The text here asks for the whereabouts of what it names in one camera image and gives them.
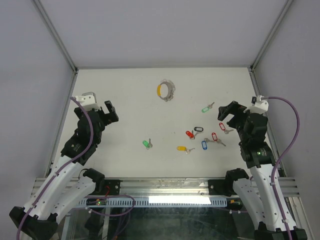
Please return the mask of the black tag key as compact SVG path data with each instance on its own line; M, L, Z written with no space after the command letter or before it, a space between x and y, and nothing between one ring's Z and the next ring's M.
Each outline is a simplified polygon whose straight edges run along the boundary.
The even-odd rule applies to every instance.
M200 133L202 133L204 131L204 128L196 126L196 127L193 128L193 131L194 131L194 134L193 134L194 138L196 138L196 136L198 134L200 134Z

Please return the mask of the keyring with yellow handle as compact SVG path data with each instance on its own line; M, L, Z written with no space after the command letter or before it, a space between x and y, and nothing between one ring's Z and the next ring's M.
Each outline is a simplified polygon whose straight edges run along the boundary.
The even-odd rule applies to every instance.
M156 94L161 100L169 102L174 98L175 91L175 84L171 80L163 79L157 86Z

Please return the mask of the yellow tag key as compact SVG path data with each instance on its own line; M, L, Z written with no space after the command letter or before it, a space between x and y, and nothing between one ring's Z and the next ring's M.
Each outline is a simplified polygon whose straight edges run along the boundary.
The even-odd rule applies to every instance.
M177 146L176 149L180 152L185 152L186 154L189 154L195 148L187 148L186 146Z

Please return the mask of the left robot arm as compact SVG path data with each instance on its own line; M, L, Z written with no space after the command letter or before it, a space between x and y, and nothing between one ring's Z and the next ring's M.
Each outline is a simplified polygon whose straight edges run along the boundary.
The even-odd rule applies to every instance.
M105 176L90 168L69 189L66 186L96 151L102 132L119 117L111 101L105 101L108 113L88 97L72 98L78 117L77 128L65 143L61 155L38 191L22 207L15 206L9 213L18 232L33 240L49 240L56 233L61 220L86 196L100 194L105 188Z

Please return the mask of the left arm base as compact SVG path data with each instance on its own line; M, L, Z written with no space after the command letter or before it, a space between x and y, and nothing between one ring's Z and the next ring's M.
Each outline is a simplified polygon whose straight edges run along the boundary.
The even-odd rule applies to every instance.
M105 175L93 168L84 168L80 171L78 179L89 177L95 183L95 189L91 195L118 196L120 194L121 180L105 178Z

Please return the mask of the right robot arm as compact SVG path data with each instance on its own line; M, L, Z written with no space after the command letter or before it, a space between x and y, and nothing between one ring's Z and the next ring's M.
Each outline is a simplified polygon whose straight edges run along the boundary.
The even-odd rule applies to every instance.
M241 157L246 163L252 181L244 169L229 170L221 187L216 191L230 197L238 195L254 225L256 240L306 240L304 229L299 228L290 214L280 184L278 166L271 148L266 143L268 97L254 96L250 107L232 101L218 109L219 121L232 115L227 125L235 129L240 142Z

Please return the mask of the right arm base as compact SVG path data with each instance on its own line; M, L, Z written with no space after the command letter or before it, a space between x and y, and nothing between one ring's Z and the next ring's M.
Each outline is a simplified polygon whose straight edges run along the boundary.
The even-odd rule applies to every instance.
M228 170L224 178L221 179L209 179L208 182L208 193L211 196L223 195L226 197L231 197L236 195L233 189L233 184L239 179L249 179L248 174L242 168L236 168Z

